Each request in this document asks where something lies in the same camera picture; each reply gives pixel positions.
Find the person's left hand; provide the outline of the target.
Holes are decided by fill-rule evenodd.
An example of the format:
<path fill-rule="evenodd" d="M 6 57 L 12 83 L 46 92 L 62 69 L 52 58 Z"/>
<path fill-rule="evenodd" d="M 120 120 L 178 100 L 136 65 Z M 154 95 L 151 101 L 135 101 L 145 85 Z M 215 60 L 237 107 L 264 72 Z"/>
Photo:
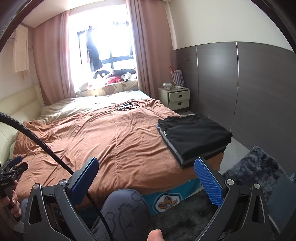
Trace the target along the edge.
<path fill-rule="evenodd" d="M 18 185 L 18 182 L 17 182 L 17 180 L 15 180 L 14 186 L 12 187 L 13 190 L 12 190 L 12 198 L 11 199 L 8 197 L 1 197 L 0 198 L 1 217 L 3 219 L 10 220 L 9 215 L 5 211 L 5 207 L 7 207 L 9 204 L 12 205 L 11 214 L 15 218 L 19 218 L 22 215 L 20 203 L 18 201 L 18 196 L 14 190 L 17 187 L 17 185 Z"/>

